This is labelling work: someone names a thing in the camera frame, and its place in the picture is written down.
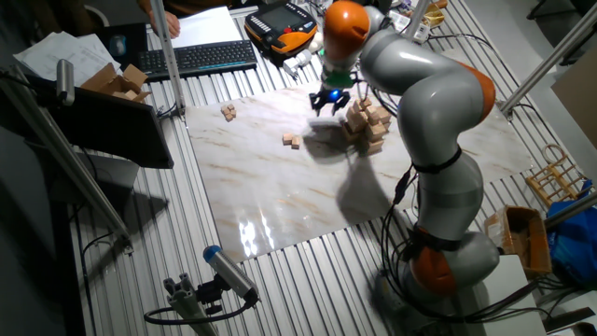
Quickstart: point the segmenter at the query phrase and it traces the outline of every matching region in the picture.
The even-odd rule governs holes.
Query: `blue object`
[[[553,203],[548,217],[574,202]],[[548,245],[554,267],[584,287],[597,288],[597,209],[591,207],[560,223],[548,233]]]
[[[114,57],[127,53],[127,38],[124,35],[114,35],[110,38],[110,55]]]
[[[205,262],[209,263],[209,261],[215,256],[215,254],[221,250],[222,247],[218,245],[207,246],[203,250],[203,259],[205,259]]]
[[[340,99],[340,90],[332,90],[327,96],[327,100],[330,103],[336,103]]]

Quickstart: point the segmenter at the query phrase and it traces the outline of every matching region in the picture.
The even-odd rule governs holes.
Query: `stack of papers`
[[[52,33],[14,57],[47,80],[56,80],[56,64],[64,59],[73,64],[75,86],[81,86],[108,63],[120,72],[120,63],[114,61],[97,35],[76,39],[68,33]]]
[[[182,48],[240,40],[241,34],[228,9],[217,7],[181,19],[180,36],[172,40],[172,46]]]

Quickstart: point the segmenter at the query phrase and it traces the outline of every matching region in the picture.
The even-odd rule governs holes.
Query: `white marble mat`
[[[315,113],[308,94],[319,85],[228,102],[238,111],[232,122],[222,116],[223,104],[187,112],[220,242],[236,261],[383,216],[410,166],[396,119],[383,151],[371,157],[347,147],[340,129],[312,129],[308,119]],[[322,112],[329,115],[329,108]],[[283,133],[303,135],[300,149],[283,146]],[[532,167],[526,148],[497,109],[462,133],[459,143],[479,164],[484,183]],[[410,208],[412,197],[410,188],[400,207]]]

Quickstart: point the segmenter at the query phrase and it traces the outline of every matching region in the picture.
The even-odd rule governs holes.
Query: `metal bracket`
[[[56,97],[65,106],[75,102],[75,75],[73,64],[59,60],[56,65]]]
[[[180,282],[175,283],[172,278],[164,280],[164,288],[172,295],[168,297],[168,303],[184,319],[205,318],[207,314],[203,306],[197,302],[195,288],[190,282],[187,273],[179,275]],[[217,330],[211,323],[189,325],[200,336],[216,336]]]
[[[134,252],[130,240],[127,239],[122,241],[122,252],[127,256],[130,256]]]

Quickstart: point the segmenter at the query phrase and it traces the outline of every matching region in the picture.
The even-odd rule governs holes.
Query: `keyboard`
[[[209,75],[257,66],[251,41],[231,41],[174,49],[180,77]],[[149,80],[169,78],[161,50],[139,53],[140,70]]]

